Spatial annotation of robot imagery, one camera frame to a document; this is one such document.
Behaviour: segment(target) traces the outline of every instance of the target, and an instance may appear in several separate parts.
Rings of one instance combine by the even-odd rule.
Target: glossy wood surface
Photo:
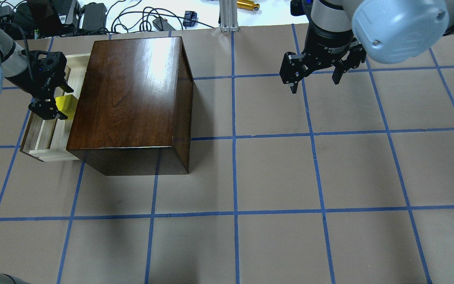
[[[192,83],[180,37],[96,41],[67,150],[109,176],[153,174],[171,149],[167,174],[187,173]]]

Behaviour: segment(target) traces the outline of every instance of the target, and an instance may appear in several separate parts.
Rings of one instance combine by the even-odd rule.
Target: open drawer
[[[90,54],[75,54],[66,58],[66,81],[74,89],[73,95],[79,99]],[[56,88],[55,97],[61,95],[67,94]],[[73,120],[43,120],[31,113],[20,151],[43,162],[78,160],[66,151],[72,123]]]

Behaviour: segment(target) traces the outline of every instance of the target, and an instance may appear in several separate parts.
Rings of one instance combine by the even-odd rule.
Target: brass fitting
[[[258,11],[260,9],[260,4],[255,4],[254,1],[250,0],[238,0],[238,8],[248,11]]]

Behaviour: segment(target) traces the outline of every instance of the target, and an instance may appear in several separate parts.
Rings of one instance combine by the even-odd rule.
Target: yellow cube
[[[68,116],[67,120],[72,120],[74,117],[74,111],[76,111],[76,106],[78,104],[78,99],[74,95],[61,95],[56,97],[56,105],[60,112]]]

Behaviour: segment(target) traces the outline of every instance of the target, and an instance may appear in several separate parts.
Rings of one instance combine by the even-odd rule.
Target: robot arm
[[[66,58],[61,52],[32,51],[22,48],[0,29],[0,93],[3,77],[33,97],[29,109],[42,119],[67,119],[58,111],[56,87],[73,90],[65,82]]]
[[[335,66],[339,84],[367,54],[398,63],[454,34],[454,0],[292,0],[290,12],[309,20],[302,53],[287,52],[281,63],[279,74],[292,93],[316,70]]]

